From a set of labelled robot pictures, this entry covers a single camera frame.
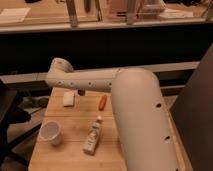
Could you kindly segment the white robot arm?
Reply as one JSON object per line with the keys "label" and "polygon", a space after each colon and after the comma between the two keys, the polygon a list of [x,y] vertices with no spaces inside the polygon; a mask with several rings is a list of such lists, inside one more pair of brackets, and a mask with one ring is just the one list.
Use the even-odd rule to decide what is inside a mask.
{"label": "white robot arm", "polygon": [[108,92],[127,171],[180,171],[157,76],[142,67],[75,71],[52,60],[52,87]]}

